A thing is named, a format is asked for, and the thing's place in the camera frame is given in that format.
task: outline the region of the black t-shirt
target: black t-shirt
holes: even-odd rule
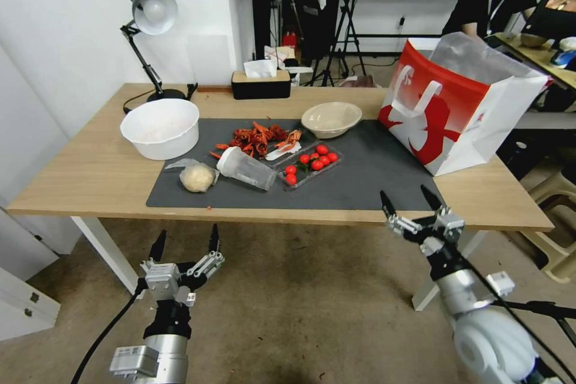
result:
[[[502,0],[492,0],[490,15],[501,2]],[[504,31],[513,14],[536,7],[536,5],[536,0],[505,0],[491,21],[490,30],[492,33]],[[464,24],[477,23],[478,36],[484,38],[487,35],[489,19],[488,0],[458,0],[442,34],[462,31]]]

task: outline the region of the black table mat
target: black table mat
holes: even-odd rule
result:
[[[286,131],[303,132],[302,147],[317,141],[299,120],[258,119],[259,124],[278,124]],[[238,128],[252,128],[251,120],[200,119],[198,144],[183,156],[166,161],[164,166],[182,158],[193,158],[216,167],[217,160],[208,154],[214,145],[227,144],[232,132]],[[162,169],[148,197],[148,207],[205,208],[275,208],[275,209],[325,209],[325,210],[380,210],[380,189],[391,198],[397,210],[430,210],[420,191],[426,185],[439,197],[440,193],[432,176],[377,121],[364,120],[344,135],[326,140],[343,154],[339,165],[310,179],[300,188],[286,190],[277,178],[272,188],[265,192],[232,178],[220,176],[208,192],[191,193],[180,183],[180,169]],[[266,162],[277,164],[283,158]]]

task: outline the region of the wooden table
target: wooden table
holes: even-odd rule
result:
[[[550,75],[561,87],[571,88],[576,91],[576,72],[559,69],[550,64],[550,59],[556,54],[556,50],[550,48],[550,43],[545,43],[539,48],[528,48],[520,43],[520,35],[510,38],[503,33],[497,33],[495,36],[513,55],[531,63],[537,69],[540,69],[541,72]]]
[[[186,91],[185,86],[167,86]],[[125,100],[151,90],[146,84],[125,84],[70,140],[9,206],[12,214],[71,216],[124,285],[134,292],[137,275],[98,217],[208,220],[263,223],[382,225],[381,211],[277,210],[213,208],[152,208],[146,200],[163,166],[143,158],[120,135]],[[192,101],[203,118],[299,119],[309,107],[329,101],[358,105],[365,119],[376,119],[384,98],[382,89],[293,88],[288,99],[236,101],[231,93],[197,92]],[[470,230],[544,232],[552,223],[504,164],[494,157],[488,164],[435,179],[453,210]],[[420,217],[426,212],[405,211]],[[466,241],[467,253],[480,235]]]

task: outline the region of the desk lamp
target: desk lamp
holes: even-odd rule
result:
[[[162,89],[162,80],[148,63],[142,57],[142,54],[134,43],[134,36],[140,32],[149,35],[159,35],[167,32],[173,25],[178,15],[178,6],[175,0],[130,0],[132,2],[132,16],[131,20],[126,25],[122,26],[120,30],[128,39],[130,46],[136,53],[138,60],[142,63],[142,67],[154,84],[156,91],[150,97],[148,102],[155,101],[163,98],[177,98],[186,99],[184,93],[175,89]]]

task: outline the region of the black box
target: black box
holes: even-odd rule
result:
[[[234,99],[280,99],[290,97],[290,74],[279,70],[273,78],[248,78],[244,72],[232,74]]]

